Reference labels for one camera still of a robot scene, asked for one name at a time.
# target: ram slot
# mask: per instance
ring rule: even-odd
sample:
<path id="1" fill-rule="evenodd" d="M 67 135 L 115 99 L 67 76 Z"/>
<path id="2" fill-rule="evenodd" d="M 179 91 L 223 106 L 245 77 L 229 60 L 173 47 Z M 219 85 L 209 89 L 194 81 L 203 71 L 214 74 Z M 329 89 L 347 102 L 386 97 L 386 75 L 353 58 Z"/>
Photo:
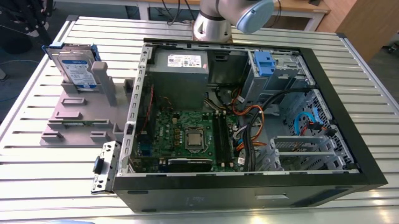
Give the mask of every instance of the ram slot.
<path id="1" fill-rule="evenodd" d="M 215 153 L 217 153 L 217 164 L 221 165 L 223 163 L 223 153 L 222 153 L 222 135 L 219 128 L 219 115 L 214 115 L 213 118 L 213 126 L 214 126 L 214 142 L 215 142 Z"/>
<path id="2" fill-rule="evenodd" d="M 223 162 L 229 165 L 233 161 L 231 158 L 231 146 L 229 141 L 229 126 L 226 121 L 226 116 L 221 116 L 219 118 L 219 133 L 221 133 L 221 144 L 222 144 L 222 155 Z"/>

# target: connector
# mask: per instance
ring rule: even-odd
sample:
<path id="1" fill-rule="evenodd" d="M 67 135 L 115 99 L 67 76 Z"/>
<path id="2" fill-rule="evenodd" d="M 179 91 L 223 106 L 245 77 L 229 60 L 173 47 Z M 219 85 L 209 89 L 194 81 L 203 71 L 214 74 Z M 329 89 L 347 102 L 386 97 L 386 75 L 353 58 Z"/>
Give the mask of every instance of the connector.
<path id="1" fill-rule="evenodd" d="M 327 128 L 325 135 L 333 137 L 337 133 L 337 130 L 333 128 Z"/>
<path id="2" fill-rule="evenodd" d="M 314 122 L 309 122 L 307 128 L 311 129 L 311 130 L 321 131 L 322 128 L 323 128 L 323 125 L 319 122 L 315 122 L 315 123 Z"/>

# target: wooden table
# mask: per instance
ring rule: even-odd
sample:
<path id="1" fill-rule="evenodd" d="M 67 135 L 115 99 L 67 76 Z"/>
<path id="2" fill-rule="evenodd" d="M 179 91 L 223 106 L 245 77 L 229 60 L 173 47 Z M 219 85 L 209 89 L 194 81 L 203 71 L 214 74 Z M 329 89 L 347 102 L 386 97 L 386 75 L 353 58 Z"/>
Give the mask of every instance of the wooden table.
<path id="1" fill-rule="evenodd" d="M 162 0 L 58 0 L 63 2 L 93 3 L 107 5 L 138 6 L 141 19 L 150 20 L 150 8 L 165 7 Z M 319 6 L 309 3 L 309 0 L 281 0 L 282 1 L 282 16 L 310 18 L 305 31 L 315 31 L 326 14 L 330 13 L 330 8 L 322 1 Z M 165 0 L 167 8 L 178 8 L 179 0 Z M 201 0 L 187 0 L 191 9 L 201 9 Z M 181 8 L 189 9 L 185 0 L 181 0 Z M 278 14 L 279 4 L 275 4 L 274 15 Z"/>

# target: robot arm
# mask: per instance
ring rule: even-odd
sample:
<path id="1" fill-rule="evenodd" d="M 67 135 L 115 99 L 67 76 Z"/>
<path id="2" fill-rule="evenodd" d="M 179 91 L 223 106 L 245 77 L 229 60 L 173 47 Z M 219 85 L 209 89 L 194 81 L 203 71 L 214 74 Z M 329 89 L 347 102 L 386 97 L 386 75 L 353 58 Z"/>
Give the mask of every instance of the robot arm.
<path id="1" fill-rule="evenodd" d="M 266 24 L 274 9 L 274 0 L 203 0 L 194 35 L 201 41 L 226 42 L 231 25 L 245 33 L 254 33 Z"/>

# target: slotted metal table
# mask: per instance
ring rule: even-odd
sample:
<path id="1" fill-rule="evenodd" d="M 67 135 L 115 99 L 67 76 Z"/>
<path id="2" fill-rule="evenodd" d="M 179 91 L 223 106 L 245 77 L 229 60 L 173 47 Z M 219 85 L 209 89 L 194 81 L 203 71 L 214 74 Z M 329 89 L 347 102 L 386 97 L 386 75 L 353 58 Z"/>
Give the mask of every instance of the slotted metal table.
<path id="1" fill-rule="evenodd" d="M 146 37 L 190 40 L 191 25 L 79 17 L 65 23 L 55 40 L 95 43 L 109 75 L 121 83 L 137 76 Z M 389 185 L 310 209 L 134 214 L 115 195 L 90 194 L 99 148 L 43 148 L 39 144 L 63 91 L 63 78 L 45 56 L 0 126 L 0 222 L 399 223 L 399 107 L 347 39 L 279 29 L 262 29 L 253 35 L 234 29 L 233 37 L 237 43 L 314 49 Z"/>

